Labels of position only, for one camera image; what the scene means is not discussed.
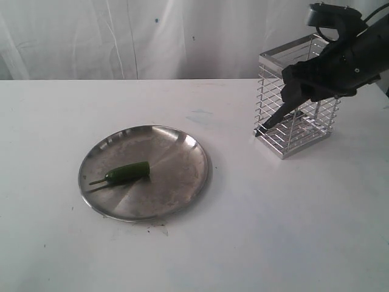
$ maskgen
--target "white table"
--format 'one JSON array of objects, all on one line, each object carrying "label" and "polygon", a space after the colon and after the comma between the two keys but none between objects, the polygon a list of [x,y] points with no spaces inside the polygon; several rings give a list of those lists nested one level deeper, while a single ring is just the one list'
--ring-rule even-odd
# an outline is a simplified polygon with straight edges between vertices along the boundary
[{"label": "white table", "polygon": [[[0,291],[389,291],[389,99],[343,100],[333,135],[281,161],[252,137],[255,80],[0,82]],[[103,218],[78,168],[161,124],[213,161],[166,226]]]}]

